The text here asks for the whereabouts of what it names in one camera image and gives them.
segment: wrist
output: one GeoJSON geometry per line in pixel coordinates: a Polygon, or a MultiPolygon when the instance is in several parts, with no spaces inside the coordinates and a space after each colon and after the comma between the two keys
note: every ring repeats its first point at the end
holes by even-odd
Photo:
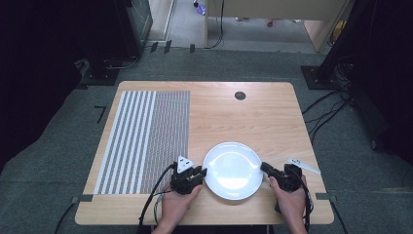
{"type": "Polygon", "coordinates": [[[170,234],[173,229],[175,229],[176,224],[161,221],[159,225],[155,228],[152,234],[170,234]]]}
{"type": "Polygon", "coordinates": [[[303,217],[302,216],[287,216],[285,222],[288,226],[289,233],[291,234],[304,234],[307,233],[303,217]]]}

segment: white tag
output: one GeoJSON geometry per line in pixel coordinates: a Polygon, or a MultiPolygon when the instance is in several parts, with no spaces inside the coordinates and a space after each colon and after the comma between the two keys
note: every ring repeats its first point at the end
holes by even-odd
{"type": "Polygon", "coordinates": [[[299,168],[306,169],[306,170],[308,170],[310,172],[313,172],[313,173],[321,174],[320,170],[317,170],[317,169],[314,169],[314,168],[310,167],[309,165],[301,162],[299,159],[288,158],[286,161],[288,161],[288,163],[290,163],[292,165],[295,165],[299,168]]]}
{"type": "Polygon", "coordinates": [[[177,171],[178,171],[179,174],[181,174],[181,173],[185,172],[186,170],[190,169],[192,166],[194,166],[194,163],[191,160],[186,159],[186,158],[184,158],[180,155],[178,156],[177,171]]]}

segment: gray carpet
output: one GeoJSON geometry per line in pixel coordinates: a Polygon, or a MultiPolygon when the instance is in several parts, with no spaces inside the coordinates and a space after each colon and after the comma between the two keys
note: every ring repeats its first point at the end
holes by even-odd
{"type": "MultiPolygon", "coordinates": [[[[6,165],[0,177],[0,233],[53,233],[71,197],[84,189],[119,82],[287,81],[305,109],[329,91],[309,91],[300,65],[319,65],[323,60],[320,54],[145,51],[137,64],[120,72],[114,87],[73,91],[40,139],[6,165]],[[100,123],[101,109],[96,105],[108,107],[100,123]]],[[[319,117],[339,99],[327,98],[304,118],[319,117]]],[[[336,206],[349,233],[413,233],[411,166],[397,155],[371,150],[356,109],[348,105],[324,125],[316,135],[314,150],[325,187],[337,197],[336,206]]],[[[135,226],[81,226],[74,221],[75,213],[76,207],[67,214],[59,233],[135,232],[135,226]]],[[[275,233],[287,233],[284,225],[274,228],[275,233]]],[[[265,233],[256,230],[249,233],[265,233]]],[[[332,224],[312,225],[311,233],[344,232],[336,216],[332,224]]]]}

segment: wooden table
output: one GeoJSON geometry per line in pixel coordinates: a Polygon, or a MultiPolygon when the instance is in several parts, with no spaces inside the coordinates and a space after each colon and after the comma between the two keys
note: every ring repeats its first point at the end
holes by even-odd
{"type": "MultiPolygon", "coordinates": [[[[119,85],[84,194],[94,194],[123,91],[190,91],[188,155],[196,165],[203,164],[216,144],[237,141],[252,148],[261,161],[281,171],[287,158],[298,158],[318,168],[294,89],[289,83],[127,81],[119,85]],[[236,92],[244,92],[246,98],[236,99],[236,92]]],[[[321,175],[303,173],[315,203],[311,222],[331,223],[334,215],[329,202],[317,200],[315,195],[326,192],[321,175]]],[[[80,203],[75,219],[78,224],[138,224],[147,198],[148,194],[94,195],[91,202],[80,203]]],[[[180,224],[283,223],[282,216],[274,212],[275,204],[276,198],[266,176],[258,191],[241,201],[221,199],[205,185],[180,224]]],[[[152,208],[153,204],[146,213],[145,224],[155,224],[152,208]]]]}
{"type": "Polygon", "coordinates": [[[350,0],[206,0],[206,47],[208,47],[208,18],[221,17],[222,1],[224,1],[224,18],[304,20],[316,52],[322,50],[350,2],[350,0]]]}

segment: human hand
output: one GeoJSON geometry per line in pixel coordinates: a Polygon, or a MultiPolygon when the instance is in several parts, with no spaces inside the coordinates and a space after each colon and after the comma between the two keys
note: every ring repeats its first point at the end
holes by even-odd
{"type": "MultiPolygon", "coordinates": [[[[307,185],[307,180],[304,175],[301,177],[304,184],[307,185]]],[[[306,194],[301,187],[294,192],[286,192],[279,187],[277,180],[270,176],[270,184],[276,193],[279,202],[280,210],[285,218],[288,229],[292,234],[307,233],[303,222],[303,213],[306,206],[306,194]]]]}
{"type": "Polygon", "coordinates": [[[172,233],[175,226],[182,220],[186,212],[190,209],[192,201],[198,197],[198,194],[200,194],[202,188],[202,185],[198,185],[192,190],[191,194],[187,195],[181,195],[175,191],[167,191],[162,199],[161,221],[152,233],[172,233]]]}

